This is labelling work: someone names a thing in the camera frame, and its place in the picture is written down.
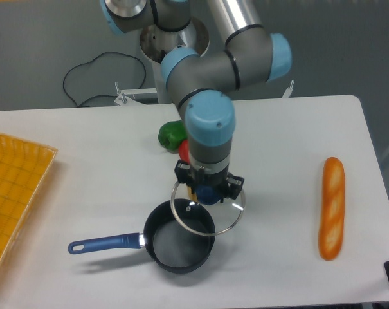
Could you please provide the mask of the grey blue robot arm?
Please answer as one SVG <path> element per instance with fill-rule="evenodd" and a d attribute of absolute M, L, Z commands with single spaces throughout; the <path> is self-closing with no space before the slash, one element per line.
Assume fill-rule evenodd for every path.
<path fill-rule="evenodd" d="M 229 173 L 235 111 L 231 91 L 269 82 L 291 69 L 287 39 L 267 33 L 252 1 L 208 3 L 224 49 L 212 56 L 195 50 L 199 34 L 188 1 L 102 1 L 113 32 L 153 27 L 160 71 L 188 138 L 188 158 L 176 167 L 201 203 L 213 205 L 240 194 L 244 180 Z"/>

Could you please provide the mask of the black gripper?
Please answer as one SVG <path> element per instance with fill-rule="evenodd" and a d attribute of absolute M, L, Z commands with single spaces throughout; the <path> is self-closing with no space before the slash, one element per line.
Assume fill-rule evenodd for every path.
<path fill-rule="evenodd" d="M 244 178 L 228 173 L 229 162 L 222 160 L 214 164 L 204 162 L 187 163 L 178 160 L 174 167 L 177 182 L 185 184 L 190 193 L 200 196 L 200 191 L 206 189 L 220 196 L 220 202 L 225 199 L 235 200 L 242 191 Z"/>

